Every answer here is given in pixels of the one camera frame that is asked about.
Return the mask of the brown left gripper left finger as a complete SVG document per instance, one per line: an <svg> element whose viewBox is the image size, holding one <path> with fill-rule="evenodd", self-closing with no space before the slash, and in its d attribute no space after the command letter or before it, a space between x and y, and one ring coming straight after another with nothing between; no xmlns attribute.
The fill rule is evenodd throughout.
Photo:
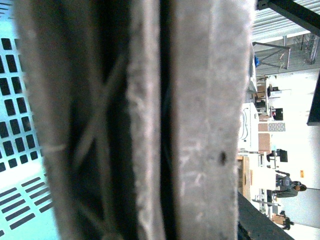
<svg viewBox="0 0 320 240"><path fill-rule="evenodd" d="M63 240L160 240L160 3L17 0Z"/></svg>

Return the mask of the brown left gripper right finger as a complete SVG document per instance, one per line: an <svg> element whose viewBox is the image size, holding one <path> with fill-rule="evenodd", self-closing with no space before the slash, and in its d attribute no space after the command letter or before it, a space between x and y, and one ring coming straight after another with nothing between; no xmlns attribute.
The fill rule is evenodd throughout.
<svg viewBox="0 0 320 240"><path fill-rule="evenodd" d="M237 152L248 82L253 0L174 0L170 80L179 240L235 240Z"/></svg>

